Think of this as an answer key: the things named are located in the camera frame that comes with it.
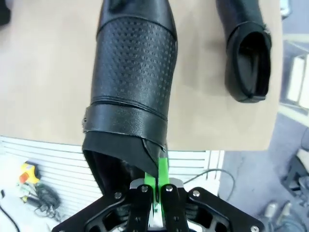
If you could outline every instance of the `power cord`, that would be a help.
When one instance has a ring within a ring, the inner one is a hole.
[[[232,197],[232,195],[233,195],[233,193],[234,193],[234,190],[235,190],[235,187],[236,187],[236,180],[235,180],[235,177],[234,177],[229,171],[227,171],[227,170],[224,170],[224,169],[221,169],[221,168],[208,169],[208,170],[202,172],[201,174],[196,175],[196,176],[193,177],[192,179],[187,180],[186,182],[184,182],[184,185],[185,185],[185,184],[188,184],[189,182],[191,182],[191,181],[193,181],[193,180],[195,180],[195,179],[197,179],[197,178],[199,178],[199,177],[202,176],[202,175],[205,175],[205,174],[211,173],[211,172],[222,172],[222,173],[226,173],[226,174],[228,174],[228,175],[232,178],[232,180],[233,180],[233,186],[232,186],[232,189],[231,189],[231,191],[230,191],[230,194],[228,195],[228,197],[227,197],[227,199],[226,199],[226,201],[228,202],[228,201],[231,199],[231,197]]]
[[[5,194],[4,194],[4,190],[1,190],[1,198],[4,198]],[[0,205],[0,211],[2,211],[5,216],[13,223],[13,225],[15,226],[16,228],[16,231],[17,232],[20,232],[20,229],[18,227],[18,225],[16,224],[16,222],[13,220],[13,218],[1,207]]]
[[[41,203],[41,206],[36,208],[34,213],[38,217],[51,218],[57,222],[61,222],[60,213],[57,211],[61,203],[58,194],[51,187],[45,184],[37,184],[34,188],[29,184],[26,185],[34,190],[36,194],[35,197],[37,197]]]

